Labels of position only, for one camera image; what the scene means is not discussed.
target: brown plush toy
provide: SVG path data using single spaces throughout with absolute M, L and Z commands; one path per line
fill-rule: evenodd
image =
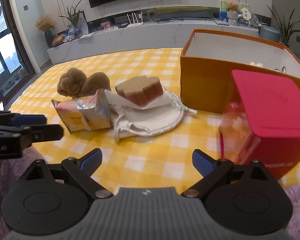
M 227 11 L 236 12 L 238 9 L 238 4 L 236 2 L 228 2 Z
M 57 91 L 66 97 L 80 98 L 92 96 L 101 88 L 111 91 L 109 78 L 103 72 L 93 73 L 87 78 L 82 70 L 70 68 L 60 77 Z

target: bread loaf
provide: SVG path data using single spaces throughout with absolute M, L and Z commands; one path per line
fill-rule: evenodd
M 118 95 L 128 99 L 137 106 L 143 107 L 163 95 L 158 77 L 133 77 L 115 86 Z
M 55 47 L 57 46 L 59 43 L 61 43 L 64 40 L 63 38 L 63 34 L 57 36 L 54 38 L 53 42 L 52 42 L 52 46 Z

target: orange cardboard box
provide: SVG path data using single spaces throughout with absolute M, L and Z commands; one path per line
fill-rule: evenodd
M 194 30 L 180 66 L 181 100 L 196 110 L 223 113 L 233 69 L 289 77 L 300 89 L 300 60 L 287 47 L 237 33 Z M 285 74 L 275 71 L 283 67 Z

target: yellow tablecloth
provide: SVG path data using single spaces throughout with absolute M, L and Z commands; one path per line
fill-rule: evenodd
M 69 99 L 57 93 L 57 84 L 60 76 L 71 67 L 83 70 L 87 76 L 105 72 L 113 90 L 116 84 L 135 75 L 158 76 L 167 89 L 179 95 L 180 53 L 181 49 L 137 50 L 56 65 L 35 81 L 10 110 L 22 114 L 44 114 L 49 123 L 63 125 L 51 99 Z M 59 163 L 69 156 L 81 157 L 95 147 L 101 148 L 103 163 L 92 178 L 114 193 L 119 187 L 169 186 L 181 193 L 202 178 L 192 166 L 194 149 L 199 148 L 213 158 L 219 158 L 220 121 L 220 115 L 199 111 L 197 116 L 186 116 L 171 132 L 154 138 L 125 138 L 120 142 L 114 141 L 110 129 L 71 135 L 65 129 L 65 136 L 60 141 L 34 146 L 49 163 Z M 280 182 L 288 186 L 299 181 L 300 163 Z

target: wall socket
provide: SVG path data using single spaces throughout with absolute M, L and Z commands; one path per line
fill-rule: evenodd
M 300 42 L 300 36 L 297 36 L 296 42 Z

